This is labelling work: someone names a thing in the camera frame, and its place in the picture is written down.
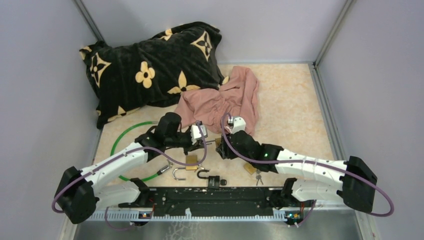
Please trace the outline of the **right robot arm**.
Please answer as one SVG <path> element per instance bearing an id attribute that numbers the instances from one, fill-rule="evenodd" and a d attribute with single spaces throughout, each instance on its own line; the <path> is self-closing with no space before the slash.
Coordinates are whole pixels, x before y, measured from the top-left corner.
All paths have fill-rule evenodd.
<path id="1" fill-rule="evenodd" d="M 378 178 L 359 157 L 328 160 L 305 156 L 259 143 L 244 131 L 222 135 L 215 150 L 222 159 L 241 158 L 261 172 L 288 175 L 281 191 L 287 206 L 323 200 L 342 202 L 363 213 L 373 211 Z"/>

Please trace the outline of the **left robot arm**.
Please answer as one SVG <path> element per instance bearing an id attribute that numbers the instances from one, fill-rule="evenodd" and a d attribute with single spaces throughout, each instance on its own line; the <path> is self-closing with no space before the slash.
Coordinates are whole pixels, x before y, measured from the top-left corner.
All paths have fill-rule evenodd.
<path id="1" fill-rule="evenodd" d="M 73 224 L 80 224 L 96 210 L 113 206 L 151 207 L 152 193 L 143 180 L 131 178 L 121 184 L 110 183 L 159 156 L 177 163 L 177 160 L 166 154 L 166 150 L 182 148 L 189 152 L 198 144 L 207 146 L 208 133 L 201 121 L 196 121 L 185 132 L 180 130 L 181 127 L 181 116 L 168 112 L 156 126 L 150 127 L 116 154 L 82 169 L 74 166 L 66 169 L 54 194 L 52 210 L 65 214 Z"/>

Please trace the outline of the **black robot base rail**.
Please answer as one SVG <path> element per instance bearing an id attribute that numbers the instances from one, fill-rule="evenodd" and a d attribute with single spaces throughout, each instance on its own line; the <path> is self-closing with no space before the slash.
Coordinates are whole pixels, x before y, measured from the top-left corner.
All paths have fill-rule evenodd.
<path id="1" fill-rule="evenodd" d="M 274 210 L 299 209 L 301 203 L 272 187 L 155 187 L 142 199 L 120 203 L 120 208 L 153 208 L 155 217 L 182 217 L 189 209 L 194 217 L 271 216 Z"/>

